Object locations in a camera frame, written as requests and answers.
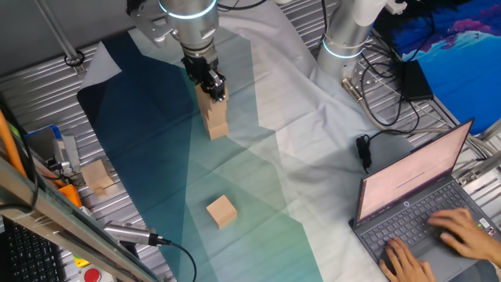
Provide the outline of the person's left hand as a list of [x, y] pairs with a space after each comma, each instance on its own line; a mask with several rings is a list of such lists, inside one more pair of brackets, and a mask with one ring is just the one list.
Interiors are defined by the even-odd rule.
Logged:
[[379, 261], [379, 267], [390, 282], [436, 281], [430, 264], [416, 259], [399, 238], [390, 239], [387, 242], [385, 253], [393, 270], [388, 268], [383, 259]]

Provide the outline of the person's right hand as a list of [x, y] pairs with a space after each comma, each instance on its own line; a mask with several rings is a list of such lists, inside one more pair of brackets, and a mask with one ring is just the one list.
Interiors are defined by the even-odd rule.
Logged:
[[441, 240], [460, 255], [500, 264], [500, 242], [478, 227], [467, 209], [440, 210], [427, 222], [443, 228]]

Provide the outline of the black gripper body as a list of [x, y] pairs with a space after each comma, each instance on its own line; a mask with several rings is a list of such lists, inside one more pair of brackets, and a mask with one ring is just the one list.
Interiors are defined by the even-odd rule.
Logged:
[[197, 84], [216, 85], [218, 84], [217, 70], [218, 57], [212, 57], [209, 60], [205, 57], [191, 57], [185, 55], [182, 58], [186, 72], [189, 78]]

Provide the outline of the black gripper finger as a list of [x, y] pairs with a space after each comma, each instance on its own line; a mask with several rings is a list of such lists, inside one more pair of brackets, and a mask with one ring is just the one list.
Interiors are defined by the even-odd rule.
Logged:
[[200, 87], [212, 100], [215, 100], [215, 83], [213, 81], [202, 81]]
[[210, 70], [211, 77], [210, 96], [215, 102], [222, 102], [225, 100], [225, 76], [216, 70]]

